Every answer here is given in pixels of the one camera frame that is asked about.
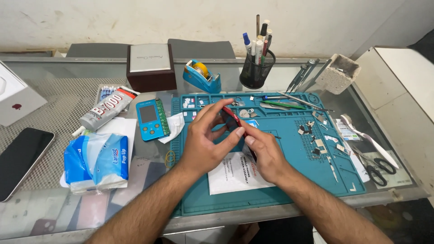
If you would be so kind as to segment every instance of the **scissors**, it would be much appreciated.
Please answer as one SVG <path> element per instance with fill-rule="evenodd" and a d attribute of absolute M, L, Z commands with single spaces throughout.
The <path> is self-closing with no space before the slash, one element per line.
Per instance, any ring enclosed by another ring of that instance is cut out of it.
<path fill-rule="evenodd" d="M 364 162 L 363 160 L 360 160 L 360 161 L 362 161 L 363 167 L 366 169 L 366 172 L 368 173 L 368 175 L 369 175 L 369 177 L 371 178 L 371 180 L 372 180 L 374 183 L 376 183 L 377 185 L 379 185 L 379 186 L 387 186 L 387 180 L 384 179 L 384 177 L 381 175 L 381 173 L 380 173 L 377 169 L 375 169 L 373 166 L 369 165 L 368 162 L 371 161 L 371 162 L 375 163 L 376 165 L 378 165 L 378 167 L 379 167 L 380 169 L 386 171 L 387 173 L 389 173 L 389 174 L 391 174 L 391 175 L 396 174 L 396 169 L 395 169 L 395 167 L 393 167 L 393 165 L 392 165 L 391 163 L 389 163 L 388 161 L 386 161 L 386 160 L 384 160 L 384 159 L 381 159 L 381 158 L 374 158 L 374 160 L 372 160 L 371 158 L 368 158 L 368 157 L 364 156 L 364 155 L 363 155 L 363 154 L 362 154 L 362 153 L 357 149 L 357 147 L 355 147 L 355 146 L 353 146 L 353 147 L 351 147 L 351 148 L 353 149 L 354 153 L 358 154 L 360 157 L 362 157 L 362 158 L 364 158 L 364 159 L 366 160 L 366 164 L 365 164 L 365 162 Z M 392 170 L 390 170 L 390 169 L 388 169 L 386 166 L 384 166 L 384 164 L 382 164 L 382 162 L 385 163 L 386 165 L 388 165 Z M 382 182 L 378 182 L 378 181 L 374 178 L 374 176 L 378 176 L 378 178 L 379 178 Z"/>

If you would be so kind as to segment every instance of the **rubber band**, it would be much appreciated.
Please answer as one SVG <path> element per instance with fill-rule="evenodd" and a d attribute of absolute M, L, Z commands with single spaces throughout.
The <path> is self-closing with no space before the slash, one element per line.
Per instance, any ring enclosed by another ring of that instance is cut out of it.
<path fill-rule="evenodd" d="M 170 150 L 166 153 L 166 157 L 164 159 L 164 165 L 166 166 L 166 168 L 172 168 L 172 166 L 167 166 L 167 163 L 171 163 L 171 162 L 175 162 L 175 152 Z"/>
<path fill-rule="evenodd" d="M 327 127 L 325 127 L 323 124 L 321 124 L 321 123 L 318 123 L 318 124 L 319 124 L 320 127 L 322 126 L 326 131 L 329 130 L 329 129 L 327 129 Z"/>

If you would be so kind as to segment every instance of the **blue silicone repair mat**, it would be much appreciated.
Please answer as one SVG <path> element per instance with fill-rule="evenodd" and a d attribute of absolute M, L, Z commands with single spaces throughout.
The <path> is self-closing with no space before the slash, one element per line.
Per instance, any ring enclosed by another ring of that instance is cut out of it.
<path fill-rule="evenodd" d="M 361 181 L 350 157 L 344 152 L 336 148 L 337 145 L 343 145 L 330 117 L 326 112 L 314 110 L 310 106 L 305 106 L 306 110 L 291 109 L 288 111 L 263 108 L 260 106 L 260 101 L 264 95 L 280 96 L 278 93 L 228 93 L 228 94 L 188 94 L 182 95 L 179 98 L 172 99 L 172 114 L 184 113 L 185 126 L 178 137 L 171 141 L 171 150 L 176 153 L 176 162 L 182 155 L 184 142 L 187 137 L 187 127 L 193 121 L 194 115 L 200 111 L 200 105 L 215 103 L 221 98 L 240 97 L 245 103 L 245 106 L 232 106 L 234 113 L 239 116 L 242 109 L 254 109 L 258 115 L 253 118 L 261 131 L 272 133 L 277 138 L 286 159 L 299 172 L 317 183 L 322 188 L 328 190 L 337 197 L 358 195 L 366 192 L 365 186 Z M 319 107 L 323 107 L 321 100 L 315 93 L 296 92 L 291 95 L 302 100 L 308 101 Z M 281 102 L 294 102 L 287 99 L 280 100 Z M 312 113 L 322 114 L 325 117 L 325 123 L 321 123 Z M 300 125 L 307 130 L 308 122 L 315 122 L 312 126 L 311 134 L 299 134 Z M 224 139 L 228 134 L 224 134 L 215 143 Z M 317 146 L 316 142 L 312 142 L 313 137 L 321 139 L 325 148 Z M 312 153 L 315 148 L 319 148 L 323 153 L 320 155 Z M 239 146 L 235 147 L 232 152 L 240 152 Z M 338 179 L 336 182 L 333 172 L 330 168 L 329 160 L 332 163 Z M 207 175 L 202 176 L 185 194 L 181 200 L 181 205 L 175 210 L 175 216 L 208 214 L 222 211 L 231 211 L 246 208 L 256 208 L 262 206 L 271 206 L 277 204 L 288 204 L 293 201 L 279 188 L 261 188 L 247 191 L 237 191 L 210 195 L 208 188 Z"/>

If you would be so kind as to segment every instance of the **black mesh pen holder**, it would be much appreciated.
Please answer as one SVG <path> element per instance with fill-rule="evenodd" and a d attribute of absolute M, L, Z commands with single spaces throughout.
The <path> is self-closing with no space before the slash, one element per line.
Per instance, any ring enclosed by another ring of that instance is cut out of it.
<path fill-rule="evenodd" d="M 265 79 L 267 79 L 271 68 L 276 62 L 276 56 L 274 56 L 273 52 L 268 50 L 263 61 L 262 64 L 255 64 L 254 61 L 252 62 L 250 56 L 247 55 L 243 70 L 240 74 L 240 82 L 243 86 L 250 89 L 259 89 L 264 85 Z"/>

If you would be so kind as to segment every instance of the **tape dispenser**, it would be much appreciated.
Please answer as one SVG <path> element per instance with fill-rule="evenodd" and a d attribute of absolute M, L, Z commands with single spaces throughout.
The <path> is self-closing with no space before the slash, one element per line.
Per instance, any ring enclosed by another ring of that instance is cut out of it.
<path fill-rule="evenodd" d="M 182 78 L 207 93 L 221 92 L 220 73 L 213 75 L 204 64 L 195 59 L 184 66 Z"/>

